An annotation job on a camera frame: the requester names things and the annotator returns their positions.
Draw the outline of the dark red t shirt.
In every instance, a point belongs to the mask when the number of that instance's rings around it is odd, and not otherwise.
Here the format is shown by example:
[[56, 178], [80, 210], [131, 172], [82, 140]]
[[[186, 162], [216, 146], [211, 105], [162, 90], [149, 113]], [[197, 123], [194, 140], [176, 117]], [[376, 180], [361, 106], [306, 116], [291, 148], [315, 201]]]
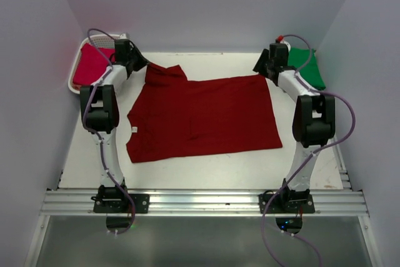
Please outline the dark red t shirt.
[[190, 81], [180, 66], [151, 63], [127, 116], [132, 163], [283, 146], [260, 75]]

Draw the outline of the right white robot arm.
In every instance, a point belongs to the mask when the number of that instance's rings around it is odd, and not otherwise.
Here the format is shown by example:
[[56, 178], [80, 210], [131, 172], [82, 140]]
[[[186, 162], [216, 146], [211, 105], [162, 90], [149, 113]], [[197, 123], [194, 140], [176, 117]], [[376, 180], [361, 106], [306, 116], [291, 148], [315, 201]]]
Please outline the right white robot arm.
[[276, 41], [264, 49], [253, 71], [271, 80], [295, 103], [292, 135], [296, 141], [291, 169], [283, 179], [282, 191], [265, 191], [258, 196], [260, 211], [266, 213], [315, 212], [310, 195], [313, 173], [321, 146], [334, 136], [335, 100], [305, 82], [288, 64], [289, 44]]

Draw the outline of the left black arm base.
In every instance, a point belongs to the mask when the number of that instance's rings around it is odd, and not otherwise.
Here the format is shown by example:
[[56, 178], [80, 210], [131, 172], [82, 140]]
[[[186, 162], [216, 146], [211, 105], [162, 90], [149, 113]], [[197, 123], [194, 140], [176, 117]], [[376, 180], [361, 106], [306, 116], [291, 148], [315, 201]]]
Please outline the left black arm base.
[[[150, 195], [148, 194], [134, 194], [130, 193], [130, 197], [134, 202], [134, 212], [139, 214], [146, 214], [149, 210]], [[127, 198], [116, 199], [100, 199], [97, 196], [92, 196], [91, 200], [94, 201], [93, 211], [95, 213], [131, 213], [131, 202]]]

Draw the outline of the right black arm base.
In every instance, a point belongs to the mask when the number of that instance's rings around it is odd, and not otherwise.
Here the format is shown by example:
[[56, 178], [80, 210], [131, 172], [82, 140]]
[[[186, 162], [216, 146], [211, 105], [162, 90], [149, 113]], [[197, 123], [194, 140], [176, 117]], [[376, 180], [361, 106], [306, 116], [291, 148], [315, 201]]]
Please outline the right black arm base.
[[316, 212], [310, 190], [297, 192], [286, 188], [271, 201], [268, 214], [313, 214]]

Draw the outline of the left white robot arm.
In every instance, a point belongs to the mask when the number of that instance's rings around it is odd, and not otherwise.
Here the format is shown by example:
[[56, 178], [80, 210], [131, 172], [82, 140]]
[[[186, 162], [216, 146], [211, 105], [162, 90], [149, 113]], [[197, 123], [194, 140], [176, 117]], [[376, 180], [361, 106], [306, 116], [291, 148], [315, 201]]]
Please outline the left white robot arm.
[[116, 145], [119, 126], [117, 91], [130, 75], [147, 65], [128, 38], [111, 38], [99, 47], [88, 38], [80, 51], [73, 83], [79, 87], [81, 122], [97, 147], [101, 183], [92, 197], [97, 213], [133, 213], [134, 197], [128, 193]]

